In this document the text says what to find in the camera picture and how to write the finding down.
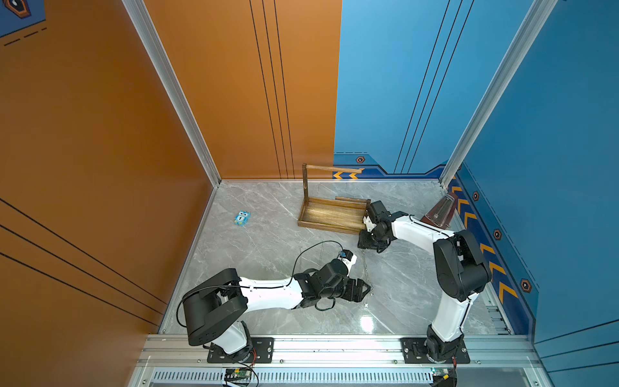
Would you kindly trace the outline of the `wooden jewelry display stand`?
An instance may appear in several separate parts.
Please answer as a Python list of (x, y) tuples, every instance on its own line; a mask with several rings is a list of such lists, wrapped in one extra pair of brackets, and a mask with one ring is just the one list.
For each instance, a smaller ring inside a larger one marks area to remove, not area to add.
[(298, 216), (298, 227), (328, 232), (358, 235), (366, 229), (364, 217), (370, 205), (369, 199), (316, 198), (309, 195), (308, 170), (318, 170), (336, 174), (361, 174), (363, 169), (338, 169), (335, 167), (303, 164), (302, 184), (303, 202)]

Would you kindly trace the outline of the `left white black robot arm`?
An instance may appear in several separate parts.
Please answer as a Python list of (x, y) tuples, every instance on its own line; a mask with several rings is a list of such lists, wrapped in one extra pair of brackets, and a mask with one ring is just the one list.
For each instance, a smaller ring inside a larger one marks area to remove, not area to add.
[[(253, 280), (236, 269), (224, 269), (182, 296), (177, 314), (183, 314), (188, 344), (220, 351), (233, 363), (257, 356), (245, 314), (255, 311), (314, 308), (325, 312), (342, 299), (360, 303), (371, 292), (369, 283), (349, 276), (357, 256), (341, 249), (320, 269), (292, 272), (281, 280)], [(320, 308), (322, 300), (332, 306)]]

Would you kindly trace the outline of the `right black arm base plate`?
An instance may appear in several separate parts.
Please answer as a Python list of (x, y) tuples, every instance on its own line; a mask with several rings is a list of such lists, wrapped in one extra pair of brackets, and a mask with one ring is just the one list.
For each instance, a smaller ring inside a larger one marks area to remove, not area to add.
[(464, 336), (448, 343), (436, 338), (407, 337), (400, 339), (406, 364), (470, 364)]

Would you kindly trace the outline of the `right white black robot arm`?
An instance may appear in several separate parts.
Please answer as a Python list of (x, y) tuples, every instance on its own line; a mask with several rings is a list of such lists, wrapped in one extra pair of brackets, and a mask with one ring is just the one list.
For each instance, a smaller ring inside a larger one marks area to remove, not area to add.
[(443, 230), (402, 211), (392, 213), (382, 202), (369, 206), (363, 222), (359, 248), (382, 253), (394, 240), (403, 240), (433, 255), (443, 294), (422, 352), (430, 362), (452, 361), (463, 348), (464, 324), (472, 305), (492, 281), (489, 262), (475, 235), (467, 230)]

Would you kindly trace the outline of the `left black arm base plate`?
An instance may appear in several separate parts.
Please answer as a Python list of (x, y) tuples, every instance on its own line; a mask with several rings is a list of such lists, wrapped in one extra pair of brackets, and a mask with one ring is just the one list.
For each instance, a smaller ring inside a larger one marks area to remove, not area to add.
[(273, 337), (251, 337), (249, 342), (236, 352), (226, 352), (221, 346), (212, 344), (207, 362), (209, 364), (270, 364), (274, 350)]

